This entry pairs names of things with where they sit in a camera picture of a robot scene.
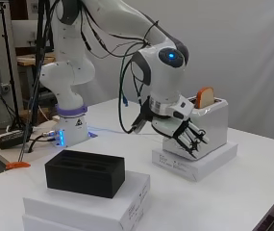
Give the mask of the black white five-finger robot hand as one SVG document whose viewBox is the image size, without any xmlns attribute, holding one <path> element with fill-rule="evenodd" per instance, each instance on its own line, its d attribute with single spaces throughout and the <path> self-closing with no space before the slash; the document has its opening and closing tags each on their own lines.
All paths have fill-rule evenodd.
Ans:
<svg viewBox="0 0 274 231">
<path fill-rule="evenodd" d="M 201 144 L 208 144 L 207 132 L 196 126 L 190 118 L 194 105 L 182 95 L 176 102 L 162 103 L 149 98 L 149 108 L 154 113 L 153 129 L 165 138 L 174 140 L 191 160 L 197 160 Z"/>
</svg>

